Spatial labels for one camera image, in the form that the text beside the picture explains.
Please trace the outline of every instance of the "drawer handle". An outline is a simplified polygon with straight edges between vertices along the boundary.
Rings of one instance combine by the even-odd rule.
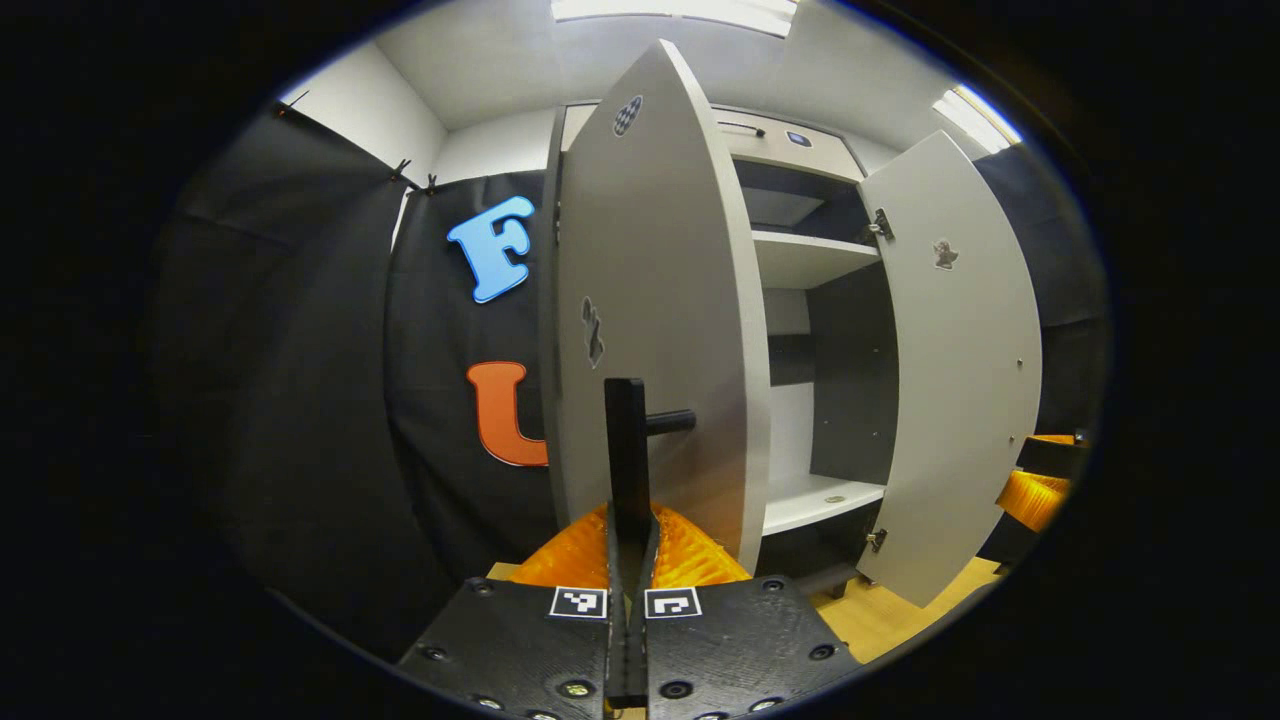
[[[746,123],[731,123],[728,120],[716,120],[716,122],[718,122],[722,126],[733,126],[736,128],[754,129],[755,131],[755,137],[764,137],[764,128],[758,128],[755,126],[749,126]]]

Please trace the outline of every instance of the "ceiling light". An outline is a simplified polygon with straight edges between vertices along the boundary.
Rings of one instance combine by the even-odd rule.
[[[1000,152],[1023,141],[1023,136],[995,108],[963,85],[943,92],[942,100],[934,102],[933,109],[960,126],[987,152]]]
[[[556,22],[609,15],[713,20],[786,37],[796,0],[552,0]]]

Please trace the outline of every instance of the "cabinet shelf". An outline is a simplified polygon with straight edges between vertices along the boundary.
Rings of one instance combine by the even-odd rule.
[[[841,497],[837,502],[827,498]],[[769,478],[769,501],[764,505],[764,534],[772,536],[818,520],[835,518],[884,497],[884,486],[841,480],[809,473]]]
[[[760,284],[809,290],[879,261],[879,250],[852,242],[751,231]]]

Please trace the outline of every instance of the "drawer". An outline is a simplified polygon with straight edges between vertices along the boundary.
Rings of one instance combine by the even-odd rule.
[[[568,150],[594,110],[595,105],[570,105],[564,109],[564,133],[561,137],[561,151]],[[716,113],[716,119],[721,123],[750,126],[750,128],[745,128],[721,124],[724,143],[735,159],[794,168],[842,181],[861,182],[864,179],[861,170],[858,169],[858,163],[845,147],[844,140],[835,135],[750,113],[716,108],[712,111]],[[751,128],[763,129],[764,136],[758,137]],[[796,135],[799,142],[791,140],[788,132]]]

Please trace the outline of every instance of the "screw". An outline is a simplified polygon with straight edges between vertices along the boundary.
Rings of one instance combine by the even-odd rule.
[[[666,685],[659,688],[658,692],[662,693],[662,697],[664,698],[676,700],[694,692],[694,685],[690,685],[684,680],[672,680],[671,683],[667,683]]]
[[[593,689],[591,683],[586,680],[570,680],[559,687],[561,694],[568,697],[586,697]]]

